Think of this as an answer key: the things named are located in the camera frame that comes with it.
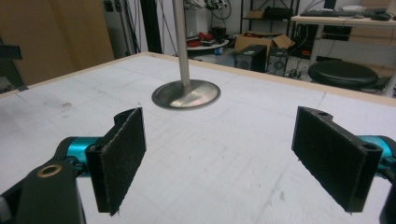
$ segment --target white desk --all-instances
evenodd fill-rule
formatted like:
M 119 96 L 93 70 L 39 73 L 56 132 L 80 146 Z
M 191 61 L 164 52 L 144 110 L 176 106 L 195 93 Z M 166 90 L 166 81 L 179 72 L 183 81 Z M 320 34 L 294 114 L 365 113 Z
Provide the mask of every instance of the white desk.
M 316 24 L 318 25 L 317 34 L 315 37 L 314 46 L 312 48 L 311 58 L 309 65 L 312 65 L 317 61 L 318 57 L 318 46 L 320 43 L 323 27 L 325 25 L 339 25 L 339 26 L 352 26 L 352 27 L 370 27 L 370 28 L 386 28 L 396 29 L 396 21 L 373 21 L 370 18 L 363 19 L 352 19 L 352 18 L 334 18 L 334 17 L 302 17 L 295 16 L 291 18 L 292 21 L 297 23 L 305 24 Z M 384 90 L 384 95 L 392 96 L 393 88 L 396 86 L 396 72 L 390 79 L 387 88 Z
M 97 213 L 79 178 L 88 223 L 377 223 L 388 181 L 376 178 L 364 212 L 347 214 L 291 148 L 298 105 L 334 115 L 354 134 L 396 139 L 396 101 L 191 61 L 191 78 L 221 88 L 191 111 L 151 94 L 178 80 L 177 59 L 143 53 L 0 97 L 0 192 L 46 162 L 67 136 L 102 136 L 113 116 L 142 106 L 148 151 L 121 207 Z

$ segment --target round stool seat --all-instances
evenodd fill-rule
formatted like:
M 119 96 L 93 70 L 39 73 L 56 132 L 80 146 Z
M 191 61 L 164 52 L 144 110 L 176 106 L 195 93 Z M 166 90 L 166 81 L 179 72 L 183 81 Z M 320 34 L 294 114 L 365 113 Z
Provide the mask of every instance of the round stool seat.
M 309 67 L 308 75 L 318 83 L 353 90 L 370 87 L 378 81 L 378 75 L 372 69 L 342 61 L 314 63 Z

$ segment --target computer tower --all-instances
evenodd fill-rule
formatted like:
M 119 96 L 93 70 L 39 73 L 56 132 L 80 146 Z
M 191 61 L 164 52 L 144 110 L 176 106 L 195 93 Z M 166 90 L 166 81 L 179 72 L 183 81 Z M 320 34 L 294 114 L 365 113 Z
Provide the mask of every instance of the computer tower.
M 286 49 L 271 49 L 268 60 L 267 73 L 283 77 L 283 75 L 285 75 L 288 57 L 289 55 Z
M 267 46 L 250 45 L 235 54 L 234 67 L 265 73 Z

